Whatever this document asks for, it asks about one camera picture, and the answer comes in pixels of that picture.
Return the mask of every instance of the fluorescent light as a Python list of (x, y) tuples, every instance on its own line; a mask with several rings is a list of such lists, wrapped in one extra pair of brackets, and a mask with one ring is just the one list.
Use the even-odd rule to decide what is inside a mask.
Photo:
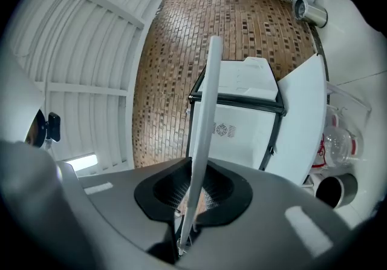
[(89, 155), (82, 158), (69, 160), (66, 162), (73, 166), (74, 171), (79, 171), (82, 169), (86, 169), (89, 166), (96, 165), (98, 163), (98, 160), (96, 155)]

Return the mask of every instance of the white wall panel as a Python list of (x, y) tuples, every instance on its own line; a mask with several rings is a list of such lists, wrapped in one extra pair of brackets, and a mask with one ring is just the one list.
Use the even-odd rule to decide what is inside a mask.
[(23, 0), (13, 15), (5, 43), (45, 93), (45, 115), (61, 117), (50, 153), (97, 155), (80, 174), (134, 167), (128, 87), (160, 1)]

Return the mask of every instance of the black metal frame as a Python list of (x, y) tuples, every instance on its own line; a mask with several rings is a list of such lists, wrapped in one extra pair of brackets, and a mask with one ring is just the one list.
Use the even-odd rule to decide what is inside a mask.
[[(201, 101), (202, 93), (199, 93), (199, 87), (204, 80), (204, 75), (206, 73), (206, 67), (204, 67), (203, 71), (200, 73), (198, 80), (195, 82), (195, 85), (192, 87), (192, 90), (188, 96), (189, 103), (191, 104), (190, 109), (190, 118), (189, 118), (189, 132), (188, 132), (188, 141), (187, 141), (187, 151), (186, 157), (189, 157), (189, 148), (190, 148), (190, 140), (191, 140), (191, 130), (192, 130), (192, 121), (195, 109), (195, 102)], [(281, 117), (286, 115), (286, 109), (284, 107), (284, 102), (282, 100), (281, 91), (279, 90), (278, 83), (276, 81), (276, 85), (278, 88), (278, 93), (276, 96), (276, 100), (270, 101), (261, 98), (254, 97), (245, 97), (238, 96), (234, 94), (218, 94), (218, 98), (216, 100), (217, 104), (221, 105), (230, 105), (232, 107), (241, 107), (241, 108), (250, 108), (253, 110), (266, 111), (275, 114), (274, 124), (272, 128), (272, 134), (270, 136), (266, 152), (262, 159), (261, 165), (259, 166), (260, 170), (265, 170), (267, 163), (270, 159), (270, 156), (274, 155), (274, 145), (277, 140), (279, 126), (281, 124)]]

